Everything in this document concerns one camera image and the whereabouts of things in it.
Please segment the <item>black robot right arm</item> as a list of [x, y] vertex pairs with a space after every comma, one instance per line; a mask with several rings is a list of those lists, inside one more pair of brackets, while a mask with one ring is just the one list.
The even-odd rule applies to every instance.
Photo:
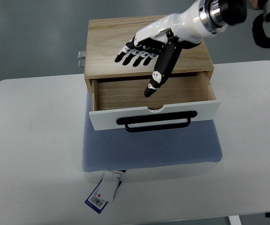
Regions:
[[170, 77], [183, 49], [197, 47], [203, 39], [224, 32], [228, 25], [247, 18], [244, 0], [197, 0], [185, 12], [163, 17], [136, 32], [121, 49], [115, 62], [147, 66], [157, 58], [145, 97], [155, 93]]

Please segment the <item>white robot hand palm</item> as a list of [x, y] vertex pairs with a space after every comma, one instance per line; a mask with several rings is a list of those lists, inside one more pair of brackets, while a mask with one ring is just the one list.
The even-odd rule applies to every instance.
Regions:
[[207, 36], [207, 29], [202, 21], [206, 18], [205, 3], [197, 0], [185, 12], [170, 14], [137, 31], [134, 46], [144, 45], [143, 42], [147, 39], [165, 44], [168, 40], [166, 36], [168, 31], [171, 31], [180, 42], [198, 44]]

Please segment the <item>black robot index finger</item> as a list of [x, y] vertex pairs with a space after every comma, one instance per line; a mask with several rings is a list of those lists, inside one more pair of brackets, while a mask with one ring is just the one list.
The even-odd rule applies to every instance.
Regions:
[[143, 47], [143, 65], [147, 66], [152, 59], [154, 59], [162, 50], [162, 46], [160, 47]]

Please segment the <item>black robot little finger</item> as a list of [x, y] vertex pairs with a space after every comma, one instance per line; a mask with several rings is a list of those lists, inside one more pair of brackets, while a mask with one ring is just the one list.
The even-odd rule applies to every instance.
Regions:
[[134, 37], [121, 49], [119, 54], [115, 58], [115, 62], [120, 62], [125, 55], [128, 56], [124, 59], [123, 63], [130, 63], [133, 57], [139, 53], [139, 48], [134, 44]]

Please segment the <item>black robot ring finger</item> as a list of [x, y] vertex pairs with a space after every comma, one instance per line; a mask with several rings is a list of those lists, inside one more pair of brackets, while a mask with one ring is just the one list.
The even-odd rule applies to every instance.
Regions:
[[141, 61], [148, 56], [148, 52], [145, 51], [141, 45], [139, 47], [135, 47], [130, 43], [125, 45], [123, 53], [129, 54], [123, 61], [124, 66], [128, 65], [135, 56], [137, 56], [137, 59], [134, 61], [133, 66], [138, 66]]

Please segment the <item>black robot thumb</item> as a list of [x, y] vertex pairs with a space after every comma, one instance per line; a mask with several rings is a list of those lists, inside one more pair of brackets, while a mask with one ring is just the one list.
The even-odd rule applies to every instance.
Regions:
[[182, 48], [179, 46], [178, 38], [169, 37], [167, 44], [158, 56], [152, 78], [144, 92], [145, 97], [150, 97], [168, 80], [181, 51]]

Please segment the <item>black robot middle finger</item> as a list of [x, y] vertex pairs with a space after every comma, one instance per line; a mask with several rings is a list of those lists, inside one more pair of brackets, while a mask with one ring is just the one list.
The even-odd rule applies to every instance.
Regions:
[[137, 59], [134, 61], [134, 63], [133, 63], [133, 67], [137, 67], [140, 63], [141, 63], [141, 61], [142, 60], [144, 60], [144, 58], [143, 58], [143, 47], [144, 47], [145, 45], [142, 45], [141, 47], [139, 47], [139, 53], [137, 54]]

